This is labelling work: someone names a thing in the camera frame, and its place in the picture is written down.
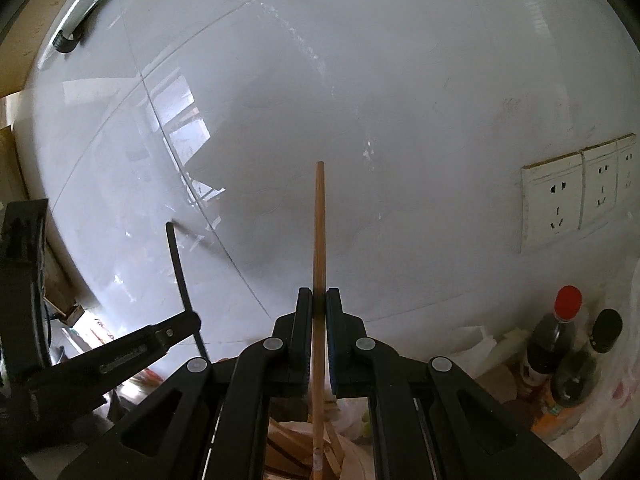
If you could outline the dark brown chopstick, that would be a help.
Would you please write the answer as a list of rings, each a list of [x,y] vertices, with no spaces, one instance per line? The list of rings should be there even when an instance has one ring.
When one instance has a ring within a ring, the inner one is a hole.
[[[171,258],[172,268],[176,278],[180,299],[182,302],[183,310],[193,313],[192,302],[188,292],[188,286],[186,286],[186,278],[184,277],[183,267],[180,260],[180,252],[177,243],[175,226],[171,221],[165,223],[165,231],[167,244],[169,249],[169,255]],[[196,348],[198,348],[198,354],[201,358],[208,360],[209,355],[206,350],[204,340],[202,338],[201,330],[197,330],[193,334]]]

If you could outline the white plastic bag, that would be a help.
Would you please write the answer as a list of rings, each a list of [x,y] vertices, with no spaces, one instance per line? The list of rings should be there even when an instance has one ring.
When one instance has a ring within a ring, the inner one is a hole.
[[[491,333],[484,323],[454,328],[447,350],[462,370],[561,454],[584,479],[612,471],[639,420],[639,261],[584,304],[570,354],[541,386],[520,383],[533,322]]]

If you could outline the light wooden chopstick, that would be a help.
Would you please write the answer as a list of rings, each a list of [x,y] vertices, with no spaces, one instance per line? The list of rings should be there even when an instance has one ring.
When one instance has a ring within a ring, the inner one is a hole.
[[[326,172],[317,162],[314,184],[314,266],[312,267],[311,425],[312,478],[323,479],[324,348],[326,343]]]

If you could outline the black cap sauce bottle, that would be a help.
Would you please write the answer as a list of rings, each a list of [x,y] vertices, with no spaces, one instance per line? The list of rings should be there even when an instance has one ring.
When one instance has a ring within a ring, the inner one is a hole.
[[[596,388],[602,358],[610,352],[623,331],[623,318],[604,309],[591,326],[587,342],[570,353],[551,381],[552,396],[561,404],[585,401]]]

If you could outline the orange label bottle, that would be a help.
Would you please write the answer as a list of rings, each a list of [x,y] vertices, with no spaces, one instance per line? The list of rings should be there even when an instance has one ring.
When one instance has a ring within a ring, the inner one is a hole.
[[[561,404],[552,396],[551,384],[541,390],[534,404],[534,421],[530,430],[547,442],[559,437],[563,432],[573,428],[585,411],[586,402]]]

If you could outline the red cap sauce bottle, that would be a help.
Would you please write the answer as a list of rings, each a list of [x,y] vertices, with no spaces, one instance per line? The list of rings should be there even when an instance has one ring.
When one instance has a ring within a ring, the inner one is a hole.
[[[536,325],[521,359],[520,379],[526,390],[540,387],[572,350],[574,319],[581,307],[582,292],[576,286],[565,285],[556,294],[553,311]]]

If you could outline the white wall socket panel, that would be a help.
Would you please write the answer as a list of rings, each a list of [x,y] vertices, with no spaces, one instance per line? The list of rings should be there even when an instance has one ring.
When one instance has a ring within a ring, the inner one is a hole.
[[[521,169],[521,250],[546,247],[639,197],[634,133]]]

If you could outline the white utensil holder wooden lid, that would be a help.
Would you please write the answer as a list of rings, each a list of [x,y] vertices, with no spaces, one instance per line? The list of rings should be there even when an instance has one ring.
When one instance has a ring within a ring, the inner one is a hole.
[[[269,415],[264,477],[311,479],[314,476],[314,442],[307,400],[274,399]],[[363,398],[337,400],[328,393],[324,417],[322,477],[373,479],[368,401]]]

